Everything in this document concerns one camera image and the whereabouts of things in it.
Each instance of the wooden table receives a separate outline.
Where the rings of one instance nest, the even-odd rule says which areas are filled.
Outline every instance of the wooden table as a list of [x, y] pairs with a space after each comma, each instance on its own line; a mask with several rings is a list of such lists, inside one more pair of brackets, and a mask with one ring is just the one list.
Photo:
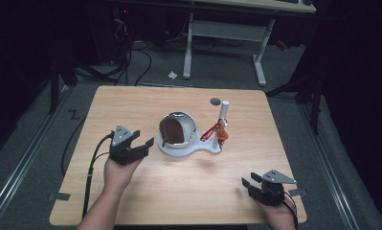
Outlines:
[[[293, 178], [265, 94], [258, 90], [101, 86], [92, 102], [71, 163], [60, 188], [70, 194], [57, 200], [50, 216], [54, 225], [78, 225], [86, 174], [98, 142], [117, 124], [141, 136], [132, 147], [155, 137], [159, 122], [170, 112], [189, 113], [201, 132], [217, 121], [220, 106], [229, 101], [226, 131], [230, 138], [217, 155], [204, 151], [186, 157], [162, 153], [156, 143], [124, 192], [116, 224], [249, 224], [264, 222], [248, 197], [241, 177], [276, 169]], [[99, 153], [107, 152], [106, 141]], [[89, 206], [100, 195], [106, 156], [95, 163]], [[295, 185], [284, 185], [286, 191]], [[302, 200], [294, 198], [299, 222], [306, 220]]]

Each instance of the black cable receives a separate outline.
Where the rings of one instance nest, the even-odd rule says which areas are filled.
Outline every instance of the black cable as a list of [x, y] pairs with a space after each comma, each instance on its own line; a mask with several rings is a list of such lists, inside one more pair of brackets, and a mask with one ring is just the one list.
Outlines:
[[148, 56], [148, 58], [149, 58], [149, 65], [148, 65], [147, 69], [144, 71], [144, 73], [137, 78], [136, 82], [134, 83], [134, 86], [137, 86], [137, 84], [140, 81], [140, 79], [146, 74], [146, 72], [148, 72], [149, 68], [151, 67], [151, 56], [149, 54], [147, 54], [146, 52], [142, 51], [142, 50], [137, 50], [137, 51]]
[[103, 156], [103, 155], [106, 155], [106, 154], [109, 154], [110, 152], [104, 152], [102, 154], [99, 154], [96, 158], [95, 158], [95, 161], [98, 160], [99, 157]]
[[291, 213], [292, 215], [292, 218], [293, 218], [293, 221], [294, 221], [294, 224], [295, 224], [295, 229], [298, 230], [298, 207], [296, 207], [296, 203], [295, 203], [295, 200], [293, 200], [292, 196], [289, 195], [288, 193], [286, 192], [283, 192], [284, 194], [286, 194], [287, 196], [289, 196], [289, 198], [292, 200], [292, 203], [294, 204], [295, 206], [295, 212], [293, 211], [293, 209], [282, 199], [280, 199], [279, 197], [277, 197], [271, 190], [268, 190], [268, 192], [271, 193], [271, 195], [274, 197], [274, 198], [277, 198], [283, 205], [285, 205], [285, 207], [289, 210], [289, 212]]
[[187, 38], [187, 37], [183, 36], [183, 37], [177, 38], [175, 40], [166, 41], [165, 44], [168, 45], [169, 47], [173, 47], [173, 48], [183, 48], [188, 44], [188, 41], [185, 38]]
[[237, 44], [232, 44], [231, 42], [225, 42], [224, 40], [226, 40], [226, 39], [217, 39], [216, 42], [219, 45], [230, 46], [230, 47], [246, 46], [250, 43], [253, 43], [253, 41], [242, 40], [242, 41], [238, 41]]
[[99, 151], [99, 148], [101, 147], [101, 144], [103, 144], [103, 142], [105, 140], [107, 140], [109, 138], [113, 138], [113, 135], [114, 135], [114, 131], [112, 131], [110, 134], [108, 134], [105, 137], [103, 137], [103, 139], [101, 139], [101, 141], [96, 146], [95, 152], [93, 153], [92, 161], [90, 163], [90, 167], [89, 167], [89, 170], [88, 170], [88, 175], [87, 175], [87, 178], [86, 178], [85, 199], [83, 200], [82, 218], [85, 217], [85, 215], [86, 215], [86, 213], [88, 211], [90, 187], [91, 187], [91, 184], [92, 184], [93, 165], [95, 164], [96, 159], [98, 159], [96, 157], [96, 155], [98, 154], [98, 151]]
[[[194, 41], [195, 42], [192, 43], [193, 50], [195, 50], [195, 51], [202, 51], [202, 52], [206, 52], [206, 51], [212, 50], [216, 46], [216, 44], [217, 44], [216, 39], [213, 38], [213, 37], [203, 37], [203, 38], [200, 37], [199, 39], [195, 39]], [[198, 48], [196, 48], [196, 44], [195, 44], [196, 41], [198, 41], [199, 44], [201, 44], [201, 45], [208, 45], [209, 43], [212, 43], [212, 45], [211, 45], [211, 47], [209, 47], [207, 49], [198, 49]]]
[[[130, 50], [129, 50], [129, 51], [130, 51], [130, 52], [129, 52], [128, 64], [131, 63], [131, 57], [132, 57], [133, 46], [130, 47]], [[125, 86], [128, 86], [128, 66], [127, 66], [127, 70], [125, 70], [124, 85], [125, 85]]]
[[65, 176], [65, 169], [64, 169], [64, 161], [65, 161], [65, 155], [66, 155], [66, 150], [68, 149], [69, 145], [71, 144], [72, 138], [75, 136], [75, 133], [77, 133], [78, 129], [80, 126], [82, 126], [83, 122], [86, 120], [86, 117], [80, 121], [79, 125], [75, 128], [74, 132], [71, 134], [69, 137], [68, 143], [65, 146], [64, 152], [62, 153], [62, 158], [61, 158], [61, 172], [62, 175]]
[[184, 37], [187, 37], [186, 35], [183, 35], [183, 33], [184, 33], [184, 31], [186, 30], [187, 25], [189, 24], [189, 23], [188, 23], [189, 18], [190, 18], [190, 14], [187, 13], [187, 15], [185, 16], [184, 26], [182, 27], [181, 32], [180, 32], [177, 36], [175, 36], [174, 38], [169, 39], [169, 40], [166, 40], [166, 43], [167, 43], [167, 44], [169, 44], [169, 42], [171, 42], [171, 41], [175, 41], [175, 40], [178, 40], [178, 39], [182, 39], [182, 38], [184, 38]]
[[148, 48], [149, 46], [149, 42], [146, 41], [146, 40], [142, 40], [142, 41], [135, 41], [134, 43], [145, 43], [146, 45], [144, 47], [141, 47], [141, 48], [137, 48], [137, 49], [133, 49], [133, 51], [141, 51], [141, 50], [145, 50], [146, 48]]
[[288, 205], [285, 201], [282, 201], [282, 203], [283, 203], [283, 205], [285, 205], [285, 207], [289, 210], [289, 212], [291, 212], [293, 221], [294, 221], [294, 223], [295, 223], [295, 229], [298, 230], [298, 216], [297, 216], [296, 213], [292, 210], [292, 208], [289, 207], [289, 205]]
[[120, 47], [121, 50], [120, 50], [119, 53], [121, 53], [120, 55], [122, 56], [122, 59], [121, 59], [121, 62], [119, 64], [119, 67], [117, 67], [116, 69], [103, 74], [103, 73], [100, 73], [99, 71], [95, 70], [91, 66], [86, 66], [86, 65], [81, 63], [78, 66], [80, 68], [82, 68], [84, 71], [86, 71], [87, 73], [89, 73], [89, 75], [81, 73], [77, 69], [75, 69], [75, 73], [77, 75], [80, 75], [80, 76], [85, 77], [85, 78], [93, 78], [93, 77], [95, 77], [95, 78], [98, 78], [98, 79], [104, 80], [104, 81], [116, 81], [116, 80], [110, 78], [110, 76], [113, 76], [113, 75], [118, 74], [120, 72], [123, 73], [127, 69], [129, 63], [127, 62], [127, 58], [125, 56], [125, 51], [128, 50], [128, 49], [131, 49], [131, 46], [132, 46], [132, 42], [131, 42], [132, 36], [133, 36], [133, 33], [129, 33], [126, 36], [126, 38], [125, 38], [125, 40], [127, 40], [127, 42], [122, 47]]
[[116, 81], [115, 81], [114, 85], [117, 85], [117, 84], [119, 83], [120, 78], [122, 77], [122, 75], [123, 75], [124, 73], [127, 74], [128, 65], [130, 64], [130, 63], [129, 63], [129, 60], [127, 60], [127, 57], [124, 57], [124, 62], [126, 62], [127, 65], [126, 65], [125, 68], [122, 70], [122, 72], [120, 73], [120, 75], [116, 78]]

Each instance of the metal rail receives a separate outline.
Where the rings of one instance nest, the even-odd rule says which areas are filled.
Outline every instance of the metal rail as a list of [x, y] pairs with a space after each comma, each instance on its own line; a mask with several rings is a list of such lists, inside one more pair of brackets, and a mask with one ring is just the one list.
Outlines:
[[14, 194], [17, 192], [18, 187], [20, 186], [21, 182], [23, 181], [24, 177], [29, 171], [30, 166], [35, 160], [35, 157], [37, 156], [38, 151], [40, 149], [41, 142], [45, 137], [51, 124], [53, 123], [54, 118], [59, 112], [59, 109], [65, 103], [66, 99], [69, 98], [72, 91], [72, 89], [67, 89], [66, 86], [62, 89], [63, 93], [61, 95], [60, 104], [53, 113], [47, 115], [46, 119], [44, 120], [41, 127], [38, 129], [38, 132], [35, 134], [33, 140], [31, 141], [29, 147], [25, 151], [17, 167], [6, 182], [2, 192], [0, 193], [0, 218], [5, 213]]
[[351, 212], [351, 208], [349, 206], [346, 194], [344, 193], [340, 182], [338, 180], [338, 177], [336, 176], [336, 173], [334, 172], [326, 151], [323, 147], [322, 141], [319, 137], [319, 135], [316, 135], [313, 131], [313, 128], [310, 125], [310, 112], [308, 108], [304, 105], [299, 103], [298, 109], [301, 112], [301, 115], [306, 120], [305, 126], [309, 133], [311, 134], [313, 143], [316, 146], [317, 149], [317, 156], [319, 158], [319, 161], [321, 163], [322, 171], [325, 175], [326, 182], [328, 184], [328, 187], [330, 188], [331, 194], [333, 195], [334, 201], [336, 202], [337, 208], [340, 212], [340, 215], [342, 217], [343, 223], [345, 224], [347, 229], [353, 230], [353, 229], [360, 229], [358, 226], [357, 220], [355, 219], [355, 215]]

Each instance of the table leg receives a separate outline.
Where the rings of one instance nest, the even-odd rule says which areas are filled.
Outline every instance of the table leg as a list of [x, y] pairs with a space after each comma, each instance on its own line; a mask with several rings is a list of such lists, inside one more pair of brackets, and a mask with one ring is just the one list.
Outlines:
[[261, 59], [262, 59], [262, 55], [264, 54], [265, 47], [268, 43], [269, 36], [271, 35], [272, 28], [274, 27], [274, 23], [275, 23], [275, 19], [272, 19], [269, 21], [268, 27], [266, 28], [265, 33], [264, 33], [264, 37], [261, 41], [261, 47], [259, 49], [259, 52], [257, 55], [253, 55], [253, 62], [254, 62], [254, 66], [256, 67], [258, 84], [260, 86], [266, 85], [265, 76], [264, 76], [264, 73], [262, 71], [262, 66], [261, 66]]
[[187, 52], [185, 53], [185, 63], [184, 63], [184, 75], [183, 79], [191, 78], [191, 40], [193, 36], [193, 12], [190, 13], [190, 22], [188, 27], [188, 46]]

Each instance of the dark background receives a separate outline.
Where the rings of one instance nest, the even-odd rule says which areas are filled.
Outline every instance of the dark background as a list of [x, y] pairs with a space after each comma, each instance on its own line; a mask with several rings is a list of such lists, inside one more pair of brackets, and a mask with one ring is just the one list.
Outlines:
[[[382, 213], [382, 0], [315, 5], [319, 15], [346, 20], [318, 26], [280, 20], [270, 43], [307, 45], [291, 81], [320, 78], [341, 140]], [[120, 9], [129, 9], [127, 25], [136, 37], [161, 45], [169, 38], [165, 31], [180, 31], [185, 14]], [[96, 3], [0, 2], [0, 149], [48, 81], [59, 52], [88, 65], [116, 60], [112, 17], [110, 6]]]

